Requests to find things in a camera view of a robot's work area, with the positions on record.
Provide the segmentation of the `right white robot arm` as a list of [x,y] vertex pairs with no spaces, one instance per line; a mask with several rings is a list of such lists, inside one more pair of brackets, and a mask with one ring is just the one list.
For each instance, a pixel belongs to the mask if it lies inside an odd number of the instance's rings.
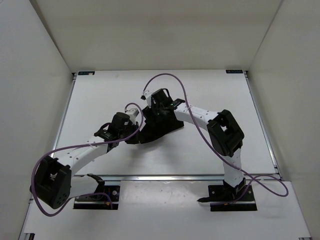
[[193,124],[223,162],[222,184],[226,198],[234,201],[242,195],[246,186],[241,162],[245,135],[230,111],[216,112],[191,106],[186,97],[173,100],[166,88],[154,92],[144,90],[141,98],[146,100],[146,109],[150,110],[155,121],[172,118],[176,122]]

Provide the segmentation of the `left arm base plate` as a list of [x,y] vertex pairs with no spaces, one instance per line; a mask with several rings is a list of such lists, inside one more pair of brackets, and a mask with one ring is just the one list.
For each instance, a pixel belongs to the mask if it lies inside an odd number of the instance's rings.
[[84,194],[75,197],[75,210],[118,210],[121,185],[119,182],[106,183],[101,177],[88,175],[97,182],[94,194]]

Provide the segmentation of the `black skirt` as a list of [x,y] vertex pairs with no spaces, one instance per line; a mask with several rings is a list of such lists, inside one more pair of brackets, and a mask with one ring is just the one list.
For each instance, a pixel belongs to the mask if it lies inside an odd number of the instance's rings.
[[184,127],[184,122],[177,119],[177,117],[174,116],[173,121],[163,121],[156,125],[148,125],[147,124],[147,117],[149,113],[149,108],[146,106],[142,110],[143,116],[145,117],[145,125],[140,130],[140,144],[146,144],[153,142],[155,140],[158,140],[159,138],[165,136],[166,134],[169,134],[171,132],[174,132],[176,130],[181,129]]

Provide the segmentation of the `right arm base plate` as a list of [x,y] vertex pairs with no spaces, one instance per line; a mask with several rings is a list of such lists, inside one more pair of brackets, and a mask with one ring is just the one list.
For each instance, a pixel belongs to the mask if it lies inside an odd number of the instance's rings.
[[245,185],[236,195],[224,185],[209,185],[208,196],[197,200],[200,204],[209,204],[211,212],[255,212],[258,210],[251,185]]

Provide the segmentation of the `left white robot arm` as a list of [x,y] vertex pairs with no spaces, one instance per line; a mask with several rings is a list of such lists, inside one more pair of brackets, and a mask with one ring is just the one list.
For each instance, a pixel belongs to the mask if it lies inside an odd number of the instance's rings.
[[91,196],[93,199],[110,198],[105,193],[104,180],[93,174],[77,173],[97,158],[117,148],[121,142],[129,142],[138,136],[141,124],[136,121],[137,108],[117,112],[111,122],[102,125],[85,144],[56,149],[65,151],[60,157],[48,153],[35,165],[30,191],[39,208],[42,203],[54,210],[63,208],[70,199]]

